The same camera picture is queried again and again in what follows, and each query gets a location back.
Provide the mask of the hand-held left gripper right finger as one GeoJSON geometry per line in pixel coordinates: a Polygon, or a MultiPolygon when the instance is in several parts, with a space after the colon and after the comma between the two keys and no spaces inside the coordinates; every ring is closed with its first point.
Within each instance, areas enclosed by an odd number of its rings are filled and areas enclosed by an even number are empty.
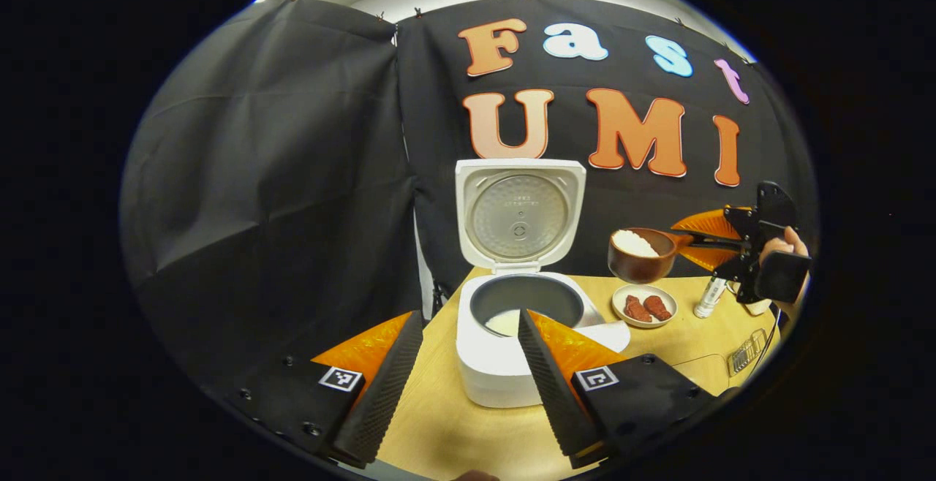
{"type": "Polygon", "coordinates": [[[521,312],[518,341],[574,468],[648,458],[721,407],[662,358],[622,357],[535,311],[521,312]]]}

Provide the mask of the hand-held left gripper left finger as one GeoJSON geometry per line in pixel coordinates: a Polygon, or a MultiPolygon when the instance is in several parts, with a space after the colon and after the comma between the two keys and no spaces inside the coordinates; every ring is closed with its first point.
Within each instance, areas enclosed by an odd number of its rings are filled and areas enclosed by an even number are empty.
{"type": "Polygon", "coordinates": [[[423,341],[408,311],[316,357],[298,350],[261,365],[227,403],[291,445],[362,469],[377,459],[423,341]]]}

